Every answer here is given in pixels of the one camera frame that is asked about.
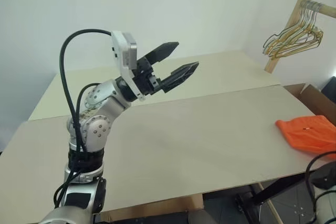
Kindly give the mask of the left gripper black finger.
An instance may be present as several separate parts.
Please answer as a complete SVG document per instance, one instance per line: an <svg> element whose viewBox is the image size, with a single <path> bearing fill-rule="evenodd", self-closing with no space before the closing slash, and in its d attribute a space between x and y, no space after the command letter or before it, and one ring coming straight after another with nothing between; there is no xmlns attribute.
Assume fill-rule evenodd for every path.
<svg viewBox="0 0 336 224"><path fill-rule="evenodd" d="M149 53L147 53L144 58L147 59L149 64L153 65L157 62L160 62L167 58L174 50L175 48L179 45L179 42L173 41L173 42L165 42Z"/></svg>
<svg viewBox="0 0 336 224"><path fill-rule="evenodd" d="M161 89L167 93L187 80L198 67L199 62L187 63L175 69L171 74L161 81Z"/></svg>

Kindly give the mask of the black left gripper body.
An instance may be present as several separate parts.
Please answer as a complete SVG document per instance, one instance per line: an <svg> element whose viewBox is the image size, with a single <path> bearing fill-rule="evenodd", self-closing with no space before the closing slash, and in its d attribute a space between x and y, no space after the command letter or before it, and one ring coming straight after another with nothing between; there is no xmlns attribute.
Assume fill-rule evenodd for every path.
<svg viewBox="0 0 336 224"><path fill-rule="evenodd" d="M153 95L162 89L161 80L153 74L152 64L146 56L137 60L133 74L133 81L143 95Z"/></svg>

